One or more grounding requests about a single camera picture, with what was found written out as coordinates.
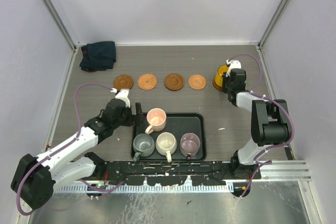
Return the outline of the brown wooden coaster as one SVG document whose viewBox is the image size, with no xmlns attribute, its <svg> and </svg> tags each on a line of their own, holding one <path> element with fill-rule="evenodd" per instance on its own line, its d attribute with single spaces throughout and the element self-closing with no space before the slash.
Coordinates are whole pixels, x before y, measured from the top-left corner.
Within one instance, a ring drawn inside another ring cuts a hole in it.
<svg viewBox="0 0 336 224">
<path fill-rule="evenodd" d="M 219 85 L 215 82 L 215 79 L 213 79 L 212 84 L 213 84 L 214 88 L 217 89 L 218 91 L 223 92 L 223 93 L 227 93 L 225 87 L 219 86 Z"/>
<path fill-rule="evenodd" d="M 130 75 L 122 74 L 115 78 L 113 82 L 114 88 L 117 90 L 131 89 L 134 85 L 133 78 Z"/>
<path fill-rule="evenodd" d="M 178 73 L 171 73 L 165 77 L 164 85 L 171 91 L 178 91 L 184 87 L 185 80 Z"/>
</svg>

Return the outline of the yellow glass mug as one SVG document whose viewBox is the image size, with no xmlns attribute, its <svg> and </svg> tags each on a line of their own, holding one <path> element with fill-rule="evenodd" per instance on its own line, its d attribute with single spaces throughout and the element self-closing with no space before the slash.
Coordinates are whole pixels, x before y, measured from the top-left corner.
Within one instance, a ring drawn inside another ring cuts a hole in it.
<svg viewBox="0 0 336 224">
<path fill-rule="evenodd" d="M 222 65 L 218 67 L 217 73 L 214 78 L 214 82 L 217 86 L 222 87 L 223 86 L 223 76 L 225 76 L 226 72 L 228 71 L 229 66 Z"/>
</svg>

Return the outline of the woven cork coaster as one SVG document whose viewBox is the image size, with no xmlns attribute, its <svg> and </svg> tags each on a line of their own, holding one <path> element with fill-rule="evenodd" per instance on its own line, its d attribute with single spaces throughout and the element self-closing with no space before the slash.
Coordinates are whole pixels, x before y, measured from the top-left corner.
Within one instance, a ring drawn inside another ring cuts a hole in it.
<svg viewBox="0 0 336 224">
<path fill-rule="evenodd" d="M 138 86 L 142 90 L 152 90 L 157 84 L 157 78 L 151 73 L 146 73 L 138 78 Z"/>
<path fill-rule="evenodd" d="M 203 75 L 194 74 L 189 77 L 188 85 L 195 90 L 201 90 L 206 87 L 206 79 Z"/>
</svg>

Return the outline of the purple ceramic mug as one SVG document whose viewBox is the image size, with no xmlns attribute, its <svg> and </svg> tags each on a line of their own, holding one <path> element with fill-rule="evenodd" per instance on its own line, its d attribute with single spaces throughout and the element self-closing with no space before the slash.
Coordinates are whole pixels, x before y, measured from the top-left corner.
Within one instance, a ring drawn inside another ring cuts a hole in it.
<svg viewBox="0 0 336 224">
<path fill-rule="evenodd" d="M 194 133 L 186 133 L 180 140 L 180 151 L 189 161 L 197 154 L 201 146 L 200 138 Z"/>
</svg>

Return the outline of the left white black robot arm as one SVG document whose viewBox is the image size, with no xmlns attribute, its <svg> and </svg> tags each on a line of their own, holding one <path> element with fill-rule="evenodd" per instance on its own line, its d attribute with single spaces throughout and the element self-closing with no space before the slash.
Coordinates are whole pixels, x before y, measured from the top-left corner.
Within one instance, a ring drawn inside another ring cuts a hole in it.
<svg viewBox="0 0 336 224">
<path fill-rule="evenodd" d="M 54 194 L 75 180 L 91 177 L 101 179 L 106 163 L 90 148 L 109 138 L 120 126 L 142 124 L 144 114 L 140 103 L 131 106 L 114 98 L 96 117 L 89 119 L 80 131 L 54 148 L 37 156 L 26 154 L 17 166 L 11 189 L 16 203 L 24 201 L 32 210 L 42 207 Z"/>
</svg>

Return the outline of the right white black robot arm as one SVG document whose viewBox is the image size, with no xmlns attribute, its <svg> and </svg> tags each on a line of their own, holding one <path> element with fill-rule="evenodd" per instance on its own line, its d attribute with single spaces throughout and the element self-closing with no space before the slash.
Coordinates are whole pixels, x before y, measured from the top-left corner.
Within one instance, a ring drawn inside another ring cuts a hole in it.
<svg viewBox="0 0 336 224">
<path fill-rule="evenodd" d="M 287 101 L 273 100 L 246 90 L 246 71 L 234 68 L 222 76 L 222 92 L 232 105 L 251 113 L 251 139 L 230 159 L 230 172 L 241 179 L 270 149 L 284 146 L 291 139 L 293 122 Z"/>
</svg>

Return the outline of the pink ceramic mug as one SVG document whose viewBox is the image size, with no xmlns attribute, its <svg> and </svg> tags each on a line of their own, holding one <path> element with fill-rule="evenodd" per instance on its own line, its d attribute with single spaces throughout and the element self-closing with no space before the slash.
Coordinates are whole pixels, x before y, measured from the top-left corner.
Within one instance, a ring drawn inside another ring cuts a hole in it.
<svg viewBox="0 0 336 224">
<path fill-rule="evenodd" d="M 166 126 L 166 113 L 160 108 L 151 109 L 146 115 L 149 126 L 145 130 L 145 134 L 160 132 Z"/>
</svg>

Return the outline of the grey ceramic mug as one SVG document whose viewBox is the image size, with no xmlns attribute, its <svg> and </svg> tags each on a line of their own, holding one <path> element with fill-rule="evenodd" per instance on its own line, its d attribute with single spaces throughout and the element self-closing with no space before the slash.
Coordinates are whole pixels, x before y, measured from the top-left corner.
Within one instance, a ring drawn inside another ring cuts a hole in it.
<svg viewBox="0 0 336 224">
<path fill-rule="evenodd" d="M 137 135 L 133 140 L 134 156 L 133 160 L 137 162 L 141 157 L 150 156 L 155 149 L 154 139 L 145 133 Z"/>
</svg>

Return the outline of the cream ceramic mug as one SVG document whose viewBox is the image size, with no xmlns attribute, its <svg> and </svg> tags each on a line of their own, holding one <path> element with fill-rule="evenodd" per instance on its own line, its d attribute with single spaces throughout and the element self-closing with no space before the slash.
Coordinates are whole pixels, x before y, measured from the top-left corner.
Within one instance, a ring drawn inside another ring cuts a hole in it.
<svg viewBox="0 0 336 224">
<path fill-rule="evenodd" d="M 177 140 L 173 134 L 163 132 L 157 137 L 155 148 L 158 153 L 165 156 L 167 162 L 170 163 L 172 161 L 172 155 L 177 149 Z"/>
</svg>

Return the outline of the black plastic tray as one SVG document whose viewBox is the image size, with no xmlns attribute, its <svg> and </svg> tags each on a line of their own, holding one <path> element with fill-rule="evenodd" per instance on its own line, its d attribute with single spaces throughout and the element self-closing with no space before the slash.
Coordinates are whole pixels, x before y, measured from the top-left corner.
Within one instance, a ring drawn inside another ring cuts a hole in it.
<svg viewBox="0 0 336 224">
<path fill-rule="evenodd" d="M 187 157 L 184 156 L 180 150 L 180 140 L 186 133 L 194 133 L 201 141 L 200 148 L 195 156 L 191 157 L 191 161 L 201 162 L 206 158 L 206 137 L 204 118 L 199 113 L 167 113 L 166 114 L 166 126 L 164 130 L 160 132 L 153 132 L 150 135 L 156 141 L 157 137 L 163 132 L 169 132 L 173 134 L 177 140 L 177 149 L 172 154 L 173 162 L 187 162 Z M 135 137 L 141 133 L 145 133 L 146 128 L 149 126 L 146 119 L 139 125 L 135 124 L 133 127 L 132 144 L 131 144 L 131 157 L 134 157 L 135 151 L 133 149 L 133 141 Z M 165 162 L 166 157 L 159 154 L 157 150 L 148 156 L 140 157 L 141 162 Z"/>
</svg>

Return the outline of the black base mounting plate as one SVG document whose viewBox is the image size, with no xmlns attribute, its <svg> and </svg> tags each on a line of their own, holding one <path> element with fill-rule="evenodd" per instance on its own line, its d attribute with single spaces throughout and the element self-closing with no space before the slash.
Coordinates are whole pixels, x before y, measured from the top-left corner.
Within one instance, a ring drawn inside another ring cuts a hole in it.
<svg viewBox="0 0 336 224">
<path fill-rule="evenodd" d="M 233 169 L 230 163 L 222 161 L 203 161 L 189 163 L 151 163 L 113 161 L 103 165 L 100 175 L 84 177 L 83 180 L 106 180 L 109 185 L 123 181 L 126 185 L 149 186 L 183 185 L 190 178 L 192 186 L 226 185 L 227 180 L 248 180 L 254 170 L 253 166 L 240 166 Z"/>
</svg>

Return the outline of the dark blue folded cloth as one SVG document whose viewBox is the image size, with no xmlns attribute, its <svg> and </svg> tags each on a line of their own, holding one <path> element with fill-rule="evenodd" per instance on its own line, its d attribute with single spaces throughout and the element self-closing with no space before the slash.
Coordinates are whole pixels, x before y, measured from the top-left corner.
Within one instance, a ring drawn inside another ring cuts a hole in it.
<svg viewBox="0 0 336 224">
<path fill-rule="evenodd" d="M 85 72 L 106 71 L 113 69 L 117 60 L 114 41 L 101 41 L 81 47 L 82 61 L 80 68 Z"/>
</svg>

